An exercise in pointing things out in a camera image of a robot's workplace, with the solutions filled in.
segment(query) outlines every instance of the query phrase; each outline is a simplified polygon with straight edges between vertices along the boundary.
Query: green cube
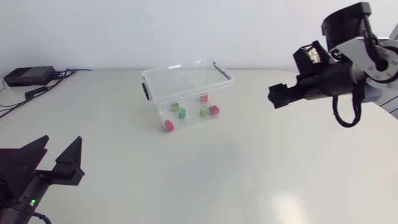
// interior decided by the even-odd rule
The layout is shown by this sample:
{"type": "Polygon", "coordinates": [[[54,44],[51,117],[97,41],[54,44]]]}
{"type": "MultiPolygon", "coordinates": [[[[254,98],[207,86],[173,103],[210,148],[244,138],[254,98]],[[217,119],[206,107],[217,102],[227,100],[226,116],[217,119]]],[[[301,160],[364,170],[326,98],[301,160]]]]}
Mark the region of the green cube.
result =
{"type": "Polygon", "coordinates": [[[202,107],[200,108],[199,114],[200,114],[200,116],[206,116],[206,115],[207,115],[207,112],[208,112],[207,106],[202,106],[202,107]]]}
{"type": "Polygon", "coordinates": [[[180,105],[178,103],[172,103],[172,111],[178,111],[180,109],[180,105]]]}
{"type": "Polygon", "coordinates": [[[185,119],[185,116],[187,115],[187,111],[184,108],[181,108],[180,111],[178,112],[178,117],[180,119],[185,119]]]}

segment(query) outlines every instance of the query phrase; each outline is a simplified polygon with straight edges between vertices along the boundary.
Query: black box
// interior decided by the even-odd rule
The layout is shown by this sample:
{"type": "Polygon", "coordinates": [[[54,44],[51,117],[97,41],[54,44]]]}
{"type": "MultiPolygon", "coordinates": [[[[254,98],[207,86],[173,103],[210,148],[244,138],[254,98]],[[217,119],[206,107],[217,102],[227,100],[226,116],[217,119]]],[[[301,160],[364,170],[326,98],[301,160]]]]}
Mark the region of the black box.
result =
{"type": "Polygon", "coordinates": [[[17,68],[4,77],[9,86],[47,85],[55,72],[53,66],[17,68]]]}

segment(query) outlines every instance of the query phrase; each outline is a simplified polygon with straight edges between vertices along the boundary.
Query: clear plastic container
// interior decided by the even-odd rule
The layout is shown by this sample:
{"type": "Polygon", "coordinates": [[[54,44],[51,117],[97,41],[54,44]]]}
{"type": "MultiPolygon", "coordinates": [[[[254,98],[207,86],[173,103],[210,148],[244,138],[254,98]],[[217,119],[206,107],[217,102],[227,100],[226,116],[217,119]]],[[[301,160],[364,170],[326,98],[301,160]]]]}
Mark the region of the clear plastic container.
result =
{"type": "Polygon", "coordinates": [[[142,72],[142,87],[147,99],[156,104],[166,131],[223,114],[228,87],[234,83],[234,77],[212,59],[142,72]]]}

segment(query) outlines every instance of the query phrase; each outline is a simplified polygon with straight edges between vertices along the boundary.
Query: black electronic device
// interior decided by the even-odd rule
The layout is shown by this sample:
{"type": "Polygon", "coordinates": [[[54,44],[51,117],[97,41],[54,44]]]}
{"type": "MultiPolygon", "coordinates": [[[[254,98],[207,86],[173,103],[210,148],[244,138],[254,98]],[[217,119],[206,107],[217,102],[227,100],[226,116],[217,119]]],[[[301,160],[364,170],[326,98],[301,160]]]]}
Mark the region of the black electronic device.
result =
{"type": "Polygon", "coordinates": [[[48,136],[20,149],[0,149],[0,224],[26,224],[31,216],[50,223],[35,213],[52,184],[78,185],[84,172],[80,169],[81,137],[77,137],[55,160],[55,167],[36,170],[47,150],[48,136]]]}
{"type": "Polygon", "coordinates": [[[47,85],[55,72],[53,66],[17,68],[4,77],[9,86],[47,85]]]}

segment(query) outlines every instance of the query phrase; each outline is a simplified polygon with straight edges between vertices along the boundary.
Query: container handle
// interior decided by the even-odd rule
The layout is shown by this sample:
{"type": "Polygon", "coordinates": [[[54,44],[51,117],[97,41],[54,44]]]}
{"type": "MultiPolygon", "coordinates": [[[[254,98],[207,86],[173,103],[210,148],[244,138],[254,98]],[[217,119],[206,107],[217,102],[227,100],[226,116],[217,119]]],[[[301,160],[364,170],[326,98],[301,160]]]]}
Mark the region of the container handle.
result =
{"type": "Polygon", "coordinates": [[[221,72],[221,74],[223,74],[225,76],[225,78],[227,78],[228,80],[230,80],[232,78],[230,75],[225,73],[225,71],[222,71],[219,67],[217,67],[216,62],[213,62],[213,65],[219,72],[221,72]]]}
{"type": "Polygon", "coordinates": [[[147,87],[145,86],[145,83],[141,83],[141,84],[142,84],[142,88],[144,89],[144,93],[145,93],[145,95],[147,97],[147,100],[149,100],[149,94],[148,94],[147,87]]]}

